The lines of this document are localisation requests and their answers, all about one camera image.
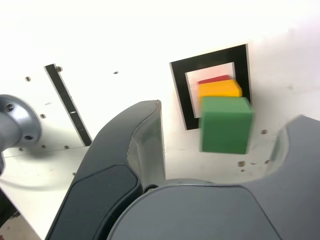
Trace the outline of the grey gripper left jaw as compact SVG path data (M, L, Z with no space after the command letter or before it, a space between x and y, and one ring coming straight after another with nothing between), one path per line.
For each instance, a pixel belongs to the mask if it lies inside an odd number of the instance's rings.
M96 135L48 231L48 240L105 240L145 188L166 179L162 104L141 101Z

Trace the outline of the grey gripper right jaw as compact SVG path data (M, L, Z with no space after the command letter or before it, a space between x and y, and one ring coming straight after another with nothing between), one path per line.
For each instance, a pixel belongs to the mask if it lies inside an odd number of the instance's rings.
M135 200L110 240L317 240L320 123L299 116L279 133L279 168L240 184L177 183Z

